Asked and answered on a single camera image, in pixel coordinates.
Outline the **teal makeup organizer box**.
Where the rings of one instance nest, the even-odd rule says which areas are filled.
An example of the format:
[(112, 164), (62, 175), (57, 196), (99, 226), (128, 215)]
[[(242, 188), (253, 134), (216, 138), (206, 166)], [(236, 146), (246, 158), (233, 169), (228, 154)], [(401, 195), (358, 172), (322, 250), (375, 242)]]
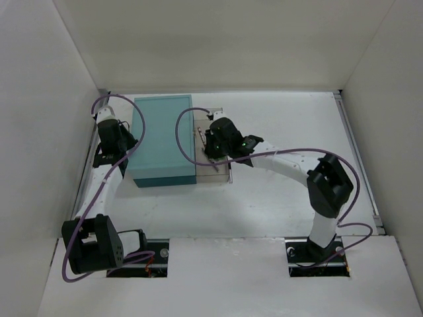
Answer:
[(196, 184), (196, 167), (184, 158), (177, 144), (191, 160), (195, 159), (194, 118), (192, 112), (180, 113), (192, 107), (189, 94), (136, 98), (135, 104), (145, 118), (146, 132), (137, 150), (129, 157), (126, 172), (139, 188)]

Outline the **red white makeup pencil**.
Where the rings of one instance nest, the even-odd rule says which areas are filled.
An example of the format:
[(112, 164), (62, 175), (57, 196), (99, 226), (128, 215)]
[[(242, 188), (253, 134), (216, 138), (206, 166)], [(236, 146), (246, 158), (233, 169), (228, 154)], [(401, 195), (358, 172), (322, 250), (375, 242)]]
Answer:
[(207, 144), (207, 142), (206, 142), (206, 136), (204, 135), (202, 129), (200, 127), (197, 127), (197, 131), (198, 131), (198, 134), (200, 136), (200, 139), (201, 139), (201, 142), (202, 142), (203, 146), (206, 146), (206, 144)]

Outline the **grey makeup pencil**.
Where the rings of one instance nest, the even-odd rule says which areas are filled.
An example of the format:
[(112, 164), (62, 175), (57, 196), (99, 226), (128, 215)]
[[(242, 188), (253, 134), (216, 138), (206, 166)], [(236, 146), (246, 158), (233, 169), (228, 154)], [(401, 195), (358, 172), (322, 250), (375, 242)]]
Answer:
[(211, 162), (210, 163), (211, 164), (211, 167), (216, 171), (216, 172), (219, 172), (219, 168), (215, 165), (215, 163), (214, 162)]

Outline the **black silver makeup pencil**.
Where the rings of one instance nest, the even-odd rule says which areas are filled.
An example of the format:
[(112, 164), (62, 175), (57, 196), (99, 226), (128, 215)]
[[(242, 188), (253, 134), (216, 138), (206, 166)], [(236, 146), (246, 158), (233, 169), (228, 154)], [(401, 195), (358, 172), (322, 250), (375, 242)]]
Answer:
[(229, 178), (228, 178), (228, 182), (230, 184), (233, 183), (233, 172), (232, 172), (232, 167), (231, 167), (231, 163), (228, 163), (228, 173), (229, 173)]

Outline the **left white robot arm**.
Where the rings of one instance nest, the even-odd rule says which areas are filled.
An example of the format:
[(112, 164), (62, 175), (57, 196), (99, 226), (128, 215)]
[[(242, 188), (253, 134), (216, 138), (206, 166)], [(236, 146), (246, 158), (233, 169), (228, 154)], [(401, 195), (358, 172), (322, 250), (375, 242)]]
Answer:
[(100, 143), (93, 161), (91, 182), (74, 219), (62, 224), (66, 252), (63, 280), (72, 283), (96, 271), (114, 271), (125, 263), (141, 263), (154, 253), (148, 250), (141, 229), (118, 232), (110, 211), (128, 165), (128, 151), (137, 140), (116, 118), (97, 123)]

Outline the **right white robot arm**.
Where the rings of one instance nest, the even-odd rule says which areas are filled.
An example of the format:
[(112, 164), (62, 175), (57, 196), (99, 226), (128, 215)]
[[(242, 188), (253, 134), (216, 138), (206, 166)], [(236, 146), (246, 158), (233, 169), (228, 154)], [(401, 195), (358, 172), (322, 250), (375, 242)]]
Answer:
[(332, 154), (307, 156), (301, 150), (284, 153), (261, 137), (242, 135), (222, 112), (208, 118), (211, 124), (205, 133), (206, 156), (212, 160), (229, 157), (239, 164), (281, 174), (307, 188), (315, 215), (306, 251), (316, 262), (328, 257), (338, 215), (354, 189), (338, 158)]

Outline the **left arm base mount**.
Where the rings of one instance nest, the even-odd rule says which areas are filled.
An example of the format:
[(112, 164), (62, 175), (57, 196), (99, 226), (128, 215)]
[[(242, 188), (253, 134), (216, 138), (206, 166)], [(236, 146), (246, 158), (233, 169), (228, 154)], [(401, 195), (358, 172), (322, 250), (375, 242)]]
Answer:
[(170, 240), (147, 241), (146, 251), (137, 251), (124, 258), (118, 269), (107, 271), (107, 278), (163, 278), (167, 277)]

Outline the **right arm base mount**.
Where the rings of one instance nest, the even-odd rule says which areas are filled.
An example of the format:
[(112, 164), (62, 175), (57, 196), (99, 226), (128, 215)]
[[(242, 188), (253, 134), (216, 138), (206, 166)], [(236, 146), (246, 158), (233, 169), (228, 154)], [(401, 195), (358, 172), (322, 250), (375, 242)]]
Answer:
[(306, 238), (285, 240), (288, 273), (290, 277), (349, 277), (346, 256), (338, 253), (344, 247), (335, 238), (320, 250)]

